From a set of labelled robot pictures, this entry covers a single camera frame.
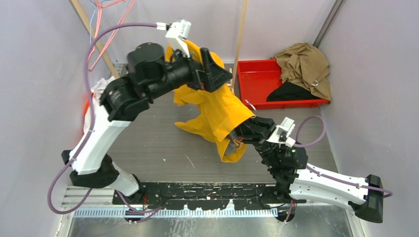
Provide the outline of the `wooden clothes rack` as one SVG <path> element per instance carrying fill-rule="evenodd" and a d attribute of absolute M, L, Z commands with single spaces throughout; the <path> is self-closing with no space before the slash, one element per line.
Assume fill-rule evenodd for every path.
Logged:
<path fill-rule="evenodd" d="M 74 9 L 75 13 L 77 14 L 77 16 L 79 17 L 79 19 L 81 20 L 81 23 L 83 24 L 85 30 L 89 34 L 89 39 L 92 40 L 94 38 L 94 35 L 91 34 L 92 29 L 90 29 L 90 19 L 87 16 L 82 4 L 78 0 L 70 0 L 70 4 L 72 8 Z M 314 40 L 315 45 L 318 45 L 320 43 L 320 37 L 323 37 L 325 35 L 327 27 L 330 26 L 332 23 L 332 18 L 337 16 L 338 10 L 340 10 L 343 4 L 344 4 L 343 0 L 336 0 L 333 3 L 333 6 L 330 9 L 330 12 L 328 13 L 328 16 L 325 22 L 323 23 L 323 26 L 321 27 L 321 30 L 319 31 L 318 36 Z M 232 70 L 232 73 L 233 73 L 233 78 L 230 80 L 230 82 L 227 83 L 227 86 L 230 88 L 230 90 L 236 94 L 239 93 L 237 70 L 238 70 L 238 61 L 239 61 L 239 56 L 240 56 L 241 46 L 242 46 L 247 6 L 248 6 L 248 1 L 247 0 L 243 1 L 242 7 L 241 7 L 241 17 L 240 17 L 240 23 L 238 27 L 238 34 L 237 34 L 237 39 L 236 39 L 235 58 L 234 58 L 234 63 L 231 64 L 230 66 L 230 69 Z M 109 75 L 115 76 L 118 78 L 122 73 L 122 67 L 120 66 L 118 66 L 117 68 L 115 67 L 115 64 L 110 59 L 106 51 L 106 47 L 102 44 L 102 42 L 99 41 L 98 43 L 96 43 L 94 48 L 97 49 L 97 51 L 99 52 L 101 51 L 103 52 L 103 55 L 102 55 L 103 60 L 109 69 Z"/>

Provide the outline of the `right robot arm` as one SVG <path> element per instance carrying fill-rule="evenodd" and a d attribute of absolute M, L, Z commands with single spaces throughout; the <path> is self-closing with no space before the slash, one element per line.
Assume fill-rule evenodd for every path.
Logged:
<path fill-rule="evenodd" d="M 356 217 L 383 222 L 383 200 L 388 194 L 381 178 L 351 177 L 316 167 L 308 163 L 306 147 L 291 133 L 295 121 L 284 118 L 276 124 L 271 118 L 254 117 L 233 130 L 233 137 L 254 146 L 275 180 L 277 201 L 313 200 L 352 210 Z"/>

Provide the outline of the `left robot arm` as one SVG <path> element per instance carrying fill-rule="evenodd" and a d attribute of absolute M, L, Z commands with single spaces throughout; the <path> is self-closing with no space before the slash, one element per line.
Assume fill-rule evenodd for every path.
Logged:
<path fill-rule="evenodd" d="M 111 187 L 133 204 L 144 190 L 138 178 L 119 169 L 107 154 L 109 148 L 137 116 L 153 101 L 183 85 L 194 90 L 216 92 L 232 74 L 215 62 L 207 48 L 199 48 L 201 61 L 177 49 L 169 61 L 157 43 L 143 43 L 127 55 L 127 74 L 111 81 L 93 108 L 90 128 L 73 150 L 62 157 L 72 167 L 73 185 L 100 189 Z"/>

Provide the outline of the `red plastic bin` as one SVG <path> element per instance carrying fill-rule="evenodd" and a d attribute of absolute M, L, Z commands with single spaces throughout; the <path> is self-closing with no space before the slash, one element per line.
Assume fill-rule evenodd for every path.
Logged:
<path fill-rule="evenodd" d="M 257 110 L 313 108 L 328 103 L 325 99 L 268 101 L 268 96 L 282 86 L 281 72 L 275 59 L 239 61 L 236 82 L 241 101 Z"/>

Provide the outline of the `orange cloth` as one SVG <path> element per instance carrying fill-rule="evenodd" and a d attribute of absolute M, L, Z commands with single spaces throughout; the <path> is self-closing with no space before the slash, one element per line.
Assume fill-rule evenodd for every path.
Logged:
<path fill-rule="evenodd" d="M 85 106 L 84 106 L 84 112 L 83 112 L 83 116 L 84 117 L 86 116 L 86 114 L 87 114 L 87 112 L 89 110 L 90 100 L 92 100 L 92 99 L 93 99 L 93 93 L 90 94 L 90 98 L 89 99 L 86 99 L 85 100 Z"/>

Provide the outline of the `black garment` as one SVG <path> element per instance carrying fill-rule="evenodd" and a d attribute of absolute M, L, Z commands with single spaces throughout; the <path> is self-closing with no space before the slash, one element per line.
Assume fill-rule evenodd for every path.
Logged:
<path fill-rule="evenodd" d="M 303 87 L 295 85 L 290 82 L 285 82 L 277 89 L 273 90 L 266 98 L 267 102 L 274 101 L 294 101 L 294 100 L 316 100 L 321 99 L 317 97 L 309 90 Z"/>

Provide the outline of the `white cloth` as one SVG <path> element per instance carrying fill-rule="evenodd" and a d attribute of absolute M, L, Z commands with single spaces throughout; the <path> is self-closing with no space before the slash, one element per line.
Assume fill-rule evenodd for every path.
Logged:
<path fill-rule="evenodd" d="M 91 93 L 93 93 L 93 107 L 94 109 L 97 109 L 100 105 L 100 97 L 102 96 L 103 92 L 105 91 L 107 85 L 114 81 L 115 77 L 111 76 L 108 79 L 100 79 L 96 85 L 94 85 L 90 91 Z M 84 117 L 84 126 L 83 126 L 83 134 L 87 133 L 90 127 L 90 123 L 91 123 L 91 116 L 90 116 L 90 107 L 89 110 L 86 114 L 86 116 Z"/>

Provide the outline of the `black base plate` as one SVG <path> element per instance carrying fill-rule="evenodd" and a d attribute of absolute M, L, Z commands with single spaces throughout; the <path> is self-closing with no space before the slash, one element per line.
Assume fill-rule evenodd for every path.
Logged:
<path fill-rule="evenodd" d="M 147 211 L 225 210 L 230 203 L 234 210 L 265 210 L 291 202 L 288 193 L 270 183 L 142 182 L 137 190 L 121 185 L 110 188 L 114 205 L 128 203 Z"/>

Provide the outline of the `tan brown garment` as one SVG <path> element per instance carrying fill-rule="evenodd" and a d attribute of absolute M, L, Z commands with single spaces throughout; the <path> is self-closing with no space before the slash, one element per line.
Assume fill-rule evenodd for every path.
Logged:
<path fill-rule="evenodd" d="M 331 101 L 328 81 L 330 64 L 318 48 L 309 43 L 295 43 L 275 54 L 273 58 L 282 70 L 282 83 L 290 82 L 309 91 L 313 96 Z"/>

